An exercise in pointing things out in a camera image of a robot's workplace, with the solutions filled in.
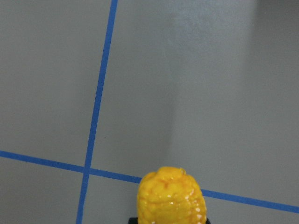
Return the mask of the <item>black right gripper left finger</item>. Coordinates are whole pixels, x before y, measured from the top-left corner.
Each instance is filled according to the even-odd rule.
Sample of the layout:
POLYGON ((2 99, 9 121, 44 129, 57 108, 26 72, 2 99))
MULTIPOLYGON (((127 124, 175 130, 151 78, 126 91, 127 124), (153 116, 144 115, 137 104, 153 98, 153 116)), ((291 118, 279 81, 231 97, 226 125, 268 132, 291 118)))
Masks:
POLYGON ((128 224, 138 224, 138 218, 137 217, 130 217, 128 220, 128 224))

